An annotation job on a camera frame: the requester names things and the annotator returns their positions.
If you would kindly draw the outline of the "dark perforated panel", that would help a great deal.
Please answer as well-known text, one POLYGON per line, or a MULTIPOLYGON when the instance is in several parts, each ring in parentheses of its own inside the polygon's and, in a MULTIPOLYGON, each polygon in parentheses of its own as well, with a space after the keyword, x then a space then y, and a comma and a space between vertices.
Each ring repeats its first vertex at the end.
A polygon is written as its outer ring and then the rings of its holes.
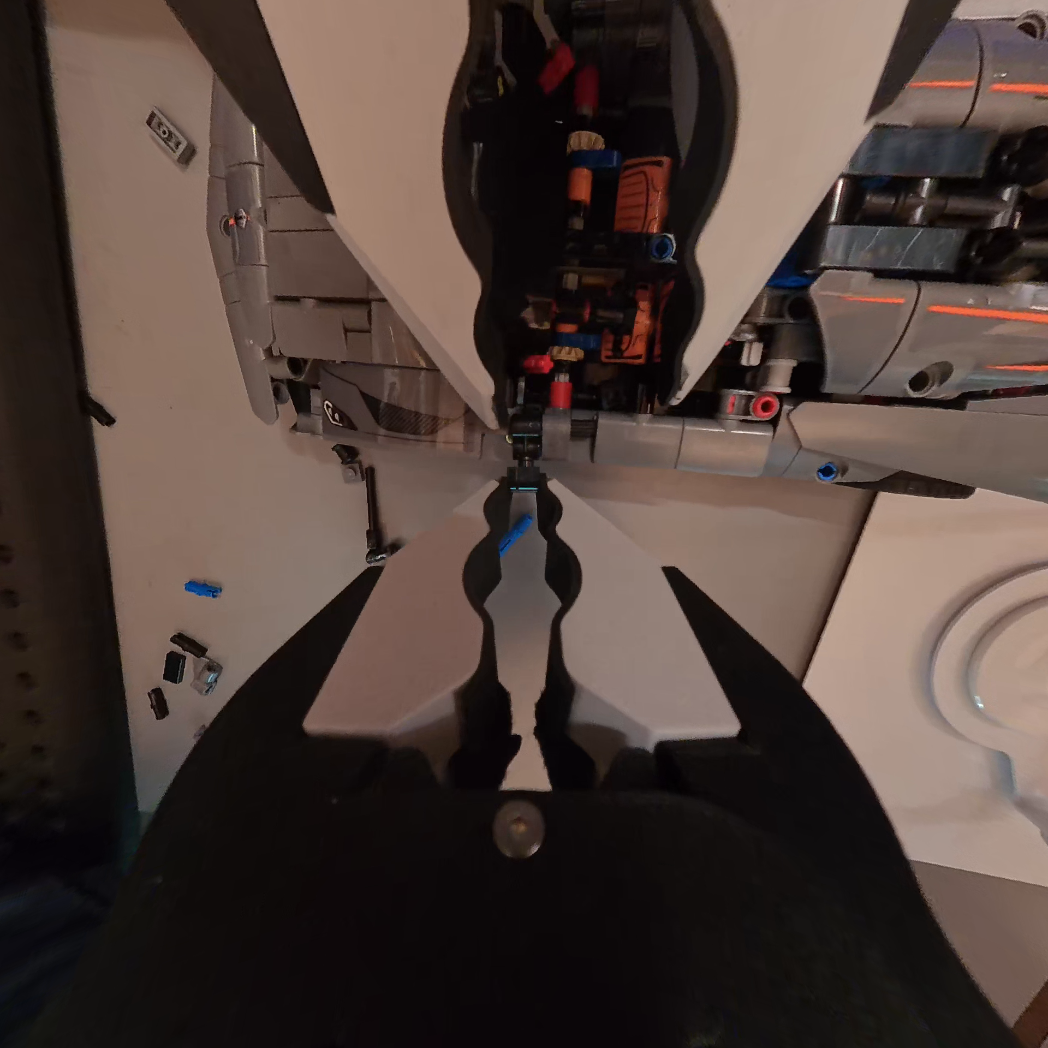
POLYGON ((43 3, 1 44, 2 877, 71 878, 138 802, 43 3))

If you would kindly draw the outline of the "black lego axle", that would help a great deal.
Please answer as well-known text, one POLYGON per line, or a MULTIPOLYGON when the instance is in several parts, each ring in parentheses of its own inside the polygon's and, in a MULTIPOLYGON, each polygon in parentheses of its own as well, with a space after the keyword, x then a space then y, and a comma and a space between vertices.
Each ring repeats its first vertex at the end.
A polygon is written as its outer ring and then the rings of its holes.
POLYGON ((362 471, 365 484, 367 527, 365 533, 365 563, 368 567, 385 564, 403 548, 400 540, 388 540, 383 525, 383 512, 378 501, 376 471, 367 465, 362 471))

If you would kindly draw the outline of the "grey orange-striped lego car model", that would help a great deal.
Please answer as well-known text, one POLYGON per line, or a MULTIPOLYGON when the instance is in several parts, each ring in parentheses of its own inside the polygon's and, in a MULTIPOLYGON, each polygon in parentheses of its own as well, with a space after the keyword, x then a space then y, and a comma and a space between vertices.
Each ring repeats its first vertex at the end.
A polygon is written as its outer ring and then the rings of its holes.
POLYGON ((208 234, 252 409, 362 449, 1046 501, 1046 2, 942 31, 706 371, 665 401, 697 111, 682 2, 468 2, 483 425, 214 73, 208 234))

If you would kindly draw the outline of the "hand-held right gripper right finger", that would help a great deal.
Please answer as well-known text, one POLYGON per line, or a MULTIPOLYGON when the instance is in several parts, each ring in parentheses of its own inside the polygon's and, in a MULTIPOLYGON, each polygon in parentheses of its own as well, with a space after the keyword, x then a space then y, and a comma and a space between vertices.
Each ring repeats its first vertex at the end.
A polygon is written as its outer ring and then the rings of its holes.
POLYGON ((556 596, 537 738, 554 789, 596 787, 625 751, 736 738, 740 721, 662 565, 556 480, 534 493, 556 596))

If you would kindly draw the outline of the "white moulded tray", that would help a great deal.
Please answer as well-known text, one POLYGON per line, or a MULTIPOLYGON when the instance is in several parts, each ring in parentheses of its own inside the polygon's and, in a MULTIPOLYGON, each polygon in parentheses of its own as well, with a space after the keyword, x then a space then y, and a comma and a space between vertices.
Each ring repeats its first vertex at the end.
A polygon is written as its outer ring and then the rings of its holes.
POLYGON ((879 495, 805 687, 910 859, 1046 885, 1047 508, 879 495))

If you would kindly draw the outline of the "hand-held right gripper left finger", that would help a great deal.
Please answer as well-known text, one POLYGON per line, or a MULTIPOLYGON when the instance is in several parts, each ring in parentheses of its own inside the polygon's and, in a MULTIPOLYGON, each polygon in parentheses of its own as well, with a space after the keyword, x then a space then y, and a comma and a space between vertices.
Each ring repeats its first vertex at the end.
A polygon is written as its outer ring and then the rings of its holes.
POLYGON ((486 483, 386 561, 305 732, 416 749, 455 788, 502 786, 521 738, 486 602, 512 498, 507 480, 486 483))

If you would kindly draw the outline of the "black lego connector piece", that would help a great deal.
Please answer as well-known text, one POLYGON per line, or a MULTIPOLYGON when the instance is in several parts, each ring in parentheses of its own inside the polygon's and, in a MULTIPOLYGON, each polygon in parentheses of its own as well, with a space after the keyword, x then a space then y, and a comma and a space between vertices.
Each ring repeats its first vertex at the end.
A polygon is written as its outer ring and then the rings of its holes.
POLYGON ((506 482, 511 492, 538 493, 545 483, 543 473, 544 411, 539 403, 522 403, 509 417, 507 442, 514 461, 506 482))

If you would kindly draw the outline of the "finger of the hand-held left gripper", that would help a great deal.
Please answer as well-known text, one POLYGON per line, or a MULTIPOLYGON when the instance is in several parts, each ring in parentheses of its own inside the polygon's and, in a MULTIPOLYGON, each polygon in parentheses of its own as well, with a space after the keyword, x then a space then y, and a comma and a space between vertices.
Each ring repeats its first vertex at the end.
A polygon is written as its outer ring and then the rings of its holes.
POLYGON ((697 111, 675 206, 689 293, 665 401, 706 371, 957 2, 682 2, 697 111))
POLYGON ((169 2, 308 203, 483 425, 492 239, 459 123, 468 2, 169 2))

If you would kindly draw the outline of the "grey lego plate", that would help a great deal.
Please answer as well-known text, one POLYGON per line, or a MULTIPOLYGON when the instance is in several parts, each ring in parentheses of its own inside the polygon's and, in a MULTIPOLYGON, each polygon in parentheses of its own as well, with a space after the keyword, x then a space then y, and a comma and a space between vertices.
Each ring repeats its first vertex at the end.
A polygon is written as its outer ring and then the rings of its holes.
POLYGON ((193 161, 197 153, 195 144, 161 109, 156 106, 151 108, 146 127, 152 140, 173 163, 187 168, 193 161))

